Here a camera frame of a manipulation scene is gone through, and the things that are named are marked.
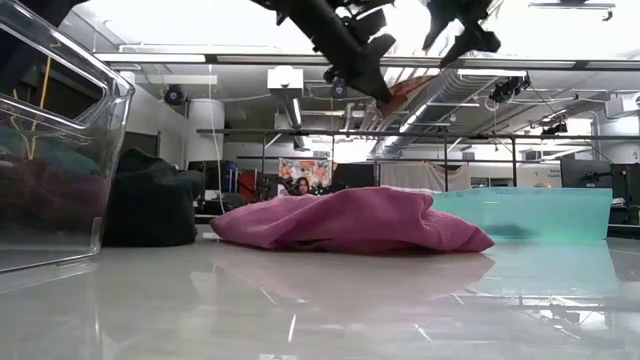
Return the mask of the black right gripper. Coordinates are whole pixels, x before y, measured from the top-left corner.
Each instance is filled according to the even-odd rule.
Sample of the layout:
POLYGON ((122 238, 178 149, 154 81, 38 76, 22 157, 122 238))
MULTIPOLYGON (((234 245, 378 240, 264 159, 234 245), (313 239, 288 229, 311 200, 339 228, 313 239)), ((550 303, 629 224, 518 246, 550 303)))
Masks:
MULTIPOLYGON (((428 0, 427 9, 432 19, 422 49, 429 50, 454 19, 461 23, 486 19, 492 2, 493 0, 428 0)), ((441 59, 439 67, 446 68, 470 51, 496 53, 500 47, 501 41, 494 32, 486 31, 480 26, 474 29, 467 27, 455 38, 454 44, 441 59)))

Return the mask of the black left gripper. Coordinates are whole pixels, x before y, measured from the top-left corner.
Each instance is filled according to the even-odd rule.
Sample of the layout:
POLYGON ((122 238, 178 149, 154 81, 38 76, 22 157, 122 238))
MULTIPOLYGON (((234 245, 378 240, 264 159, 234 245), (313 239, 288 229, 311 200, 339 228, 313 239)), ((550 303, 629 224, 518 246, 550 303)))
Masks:
POLYGON ((276 24, 291 20, 312 42, 313 50, 331 64, 326 82, 339 78, 386 104, 391 92, 380 71, 380 60, 396 43, 388 33, 383 8, 396 0, 252 0, 276 13, 276 24))

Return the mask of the colourful floral banner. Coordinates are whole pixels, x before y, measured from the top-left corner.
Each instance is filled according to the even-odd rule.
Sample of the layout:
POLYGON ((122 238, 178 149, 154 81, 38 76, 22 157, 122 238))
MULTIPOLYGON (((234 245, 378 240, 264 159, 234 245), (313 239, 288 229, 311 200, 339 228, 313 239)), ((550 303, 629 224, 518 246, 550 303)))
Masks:
POLYGON ((328 160, 279 159, 279 196, 297 196, 304 193, 321 195, 331 185, 332 163, 328 160))

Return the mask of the white hanging sheet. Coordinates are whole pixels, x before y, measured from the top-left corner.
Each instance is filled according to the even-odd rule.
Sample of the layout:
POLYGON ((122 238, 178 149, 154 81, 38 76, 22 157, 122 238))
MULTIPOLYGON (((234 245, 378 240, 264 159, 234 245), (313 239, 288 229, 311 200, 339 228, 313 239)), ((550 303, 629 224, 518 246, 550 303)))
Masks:
POLYGON ((382 164, 380 185, 431 192, 462 191, 471 188, 471 173, 467 165, 449 170, 430 162, 382 164))

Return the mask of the magenta cloth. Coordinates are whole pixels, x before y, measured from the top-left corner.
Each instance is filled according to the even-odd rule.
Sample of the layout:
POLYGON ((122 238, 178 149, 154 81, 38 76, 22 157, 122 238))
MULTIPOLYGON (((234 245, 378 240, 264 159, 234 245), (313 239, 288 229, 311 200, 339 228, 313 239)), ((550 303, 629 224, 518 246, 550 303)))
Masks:
POLYGON ((210 226, 224 241, 274 251, 481 253, 495 245, 480 227, 435 209, 432 195, 390 187, 277 197, 210 226))

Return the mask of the white round column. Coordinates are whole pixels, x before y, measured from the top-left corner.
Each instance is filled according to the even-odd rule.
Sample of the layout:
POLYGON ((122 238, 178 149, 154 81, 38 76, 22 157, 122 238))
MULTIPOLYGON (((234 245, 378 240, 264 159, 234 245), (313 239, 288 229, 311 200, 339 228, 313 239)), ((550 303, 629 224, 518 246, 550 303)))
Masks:
POLYGON ((189 103, 186 160, 214 161, 223 155, 225 107, 215 99, 197 98, 189 103))

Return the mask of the black computer monitor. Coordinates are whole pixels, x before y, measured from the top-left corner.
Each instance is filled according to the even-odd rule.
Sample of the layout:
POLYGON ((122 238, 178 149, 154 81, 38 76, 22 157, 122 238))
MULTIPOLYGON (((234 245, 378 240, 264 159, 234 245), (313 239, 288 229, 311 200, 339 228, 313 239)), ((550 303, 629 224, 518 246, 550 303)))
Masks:
POLYGON ((607 161, 562 159, 560 170, 564 188, 612 187, 612 166, 607 161))

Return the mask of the teal plastic bin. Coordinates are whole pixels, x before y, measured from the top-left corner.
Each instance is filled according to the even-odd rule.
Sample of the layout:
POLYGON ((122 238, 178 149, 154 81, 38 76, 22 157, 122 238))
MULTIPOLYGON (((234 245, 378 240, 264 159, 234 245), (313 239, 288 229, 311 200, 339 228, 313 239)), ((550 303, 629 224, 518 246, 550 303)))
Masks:
POLYGON ((607 236, 609 188, 487 187, 439 193, 434 208, 495 239, 589 242, 607 236))

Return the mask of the black cloth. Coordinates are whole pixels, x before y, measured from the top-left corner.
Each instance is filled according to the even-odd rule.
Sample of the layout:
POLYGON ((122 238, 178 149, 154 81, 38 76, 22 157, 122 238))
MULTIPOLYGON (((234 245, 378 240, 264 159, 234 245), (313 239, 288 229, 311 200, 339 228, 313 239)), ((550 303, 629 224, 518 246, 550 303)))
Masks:
POLYGON ((178 170, 137 148, 123 152, 113 180, 104 247, 173 247, 195 242, 193 202, 205 176, 178 170))

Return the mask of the clear plastic bin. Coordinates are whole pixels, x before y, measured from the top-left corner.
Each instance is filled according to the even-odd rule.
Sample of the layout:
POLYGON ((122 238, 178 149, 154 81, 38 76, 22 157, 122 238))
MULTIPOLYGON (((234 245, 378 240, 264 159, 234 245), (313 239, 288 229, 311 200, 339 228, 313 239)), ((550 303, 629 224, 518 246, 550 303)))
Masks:
POLYGON ((99 252, 134 87, 58 27, 80 0, 0 0, 0 274, 99 252))

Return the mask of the black overhead frame bar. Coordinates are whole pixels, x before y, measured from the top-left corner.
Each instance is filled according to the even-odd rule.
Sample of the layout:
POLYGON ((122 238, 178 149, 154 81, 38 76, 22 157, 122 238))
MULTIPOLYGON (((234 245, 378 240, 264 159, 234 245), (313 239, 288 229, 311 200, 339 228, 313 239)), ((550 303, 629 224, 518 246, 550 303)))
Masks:
MULTIPOLYGON (((219 64, 219 65, 295 65, 321 66, 329 62, 322 55, 287 54, 170 54, 170 53, 94 53, 105 63, 136 64, 219 64)), ((435 68, 440 63, 436 57, 386 56, 380 60, 382 67, 435 68)), ((518 69, 558 71, 640 71, 640 60, 552 60, 461 57, 450 64, 451 68, 469 69, 518 69)))

